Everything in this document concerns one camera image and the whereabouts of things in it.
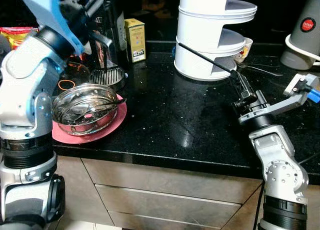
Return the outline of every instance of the stainless steel bowl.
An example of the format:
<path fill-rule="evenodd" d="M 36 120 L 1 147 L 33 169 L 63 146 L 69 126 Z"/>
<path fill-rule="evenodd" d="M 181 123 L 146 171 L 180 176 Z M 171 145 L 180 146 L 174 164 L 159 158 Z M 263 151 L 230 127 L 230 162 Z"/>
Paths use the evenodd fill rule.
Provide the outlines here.
<path fill-rule="evenodd" d="M 93 134 L 107 127 L 117 115 L 116 92 L 108 86 L 84 83 L 58 95 L 52 117 L 66 133 Z"/>

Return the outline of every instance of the pink plate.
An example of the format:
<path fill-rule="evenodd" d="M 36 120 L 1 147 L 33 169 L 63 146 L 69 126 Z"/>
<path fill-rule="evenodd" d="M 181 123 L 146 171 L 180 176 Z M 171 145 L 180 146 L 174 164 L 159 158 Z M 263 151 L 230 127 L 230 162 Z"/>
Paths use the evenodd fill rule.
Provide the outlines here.
<path fill-rule="evenodd" d="M 122 97 L 118 94 L 117 94 L 117 97 L 119 100 L 122 99 Z M 86 136 L 70 135 L 65 131 L 61 130 L 61 128 L 58 126 L 58 124 L 55 121 L 52 121 L 53 123 L 52 138 L 54 140 L 57 140 L 58 142 L 65 143 L 65 144 L 89 143 L 89 142 L 101 139 L 107 136 L 108 134 L 110 134 L 111 132 L 113 132 L 123 122 L 123 120 L 126 117 L 126 114 L 127 114 L 127 104 L 124 102 L 118 105 L 116 116 L 109 126 L 105 127 L 104 129 L 96 133 L 86 135 Z"/>

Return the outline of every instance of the yellow box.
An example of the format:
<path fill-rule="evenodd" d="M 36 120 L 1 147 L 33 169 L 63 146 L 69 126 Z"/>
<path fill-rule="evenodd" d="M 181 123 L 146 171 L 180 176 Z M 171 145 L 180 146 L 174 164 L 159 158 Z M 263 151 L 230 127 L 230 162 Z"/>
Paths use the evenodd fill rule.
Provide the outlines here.
<path fill-rule="evenodd" d="M 145 24 L 135 18 L 124 20 L 126 41 L 133 63 L 146 59 Z"/>

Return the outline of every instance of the sparkly black countertop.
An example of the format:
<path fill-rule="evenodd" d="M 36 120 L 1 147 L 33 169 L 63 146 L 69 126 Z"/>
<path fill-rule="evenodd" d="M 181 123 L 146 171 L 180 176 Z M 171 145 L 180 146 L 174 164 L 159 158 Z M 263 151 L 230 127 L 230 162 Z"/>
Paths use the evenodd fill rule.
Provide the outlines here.
<path fill-rule="evenodd" d="M 91 143 L 54 141 L 56 152 L 63 156 L 261 178 L 261 164 L 248 133 L 239 126 L 230 107 L 237 100 L 230 80 L 200 82 L 183 77 L 174 67 L 170 49 L 170 44 L 150 47 L 147 60 L 128 69 L 126 86 L 119 92 L 127 98 L 127 115 L 118 129 Z M 262 90 L 274 104 L 285 99 L 283 91 L 297 72 L 261 49 L 266 50 L 254 45 L 246 62 L 280 65 L 262 68 L 284 76 L 272 77 L 250 68 L 241 72 L 254 90 Z M 311 70 L 313 74 L 320 73 L 319 68 Z M 320 106 L 307 101 L 276 116 L 275 124 L 284 126 L 295 147 L 295 158 L 309 173 L 310 183 L 320 185 Z"/>

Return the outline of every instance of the white stacked container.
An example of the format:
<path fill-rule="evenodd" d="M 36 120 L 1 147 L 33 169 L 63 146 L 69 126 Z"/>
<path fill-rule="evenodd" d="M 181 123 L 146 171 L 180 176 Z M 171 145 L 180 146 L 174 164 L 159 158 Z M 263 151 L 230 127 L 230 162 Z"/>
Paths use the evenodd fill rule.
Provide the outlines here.
<path fill-rule="evenodd" d="M 180 0 L 176 36 L 175 68 L 184 76 L 218 81 L 230 74 L 190 51 L 179 46 L 185 44 L 228 69 L 236 69 L 232 55 L 239 53 L 245 38 L 224 25 L 245 23 L 257 11 L 254 4 L 240 0 Z"/>

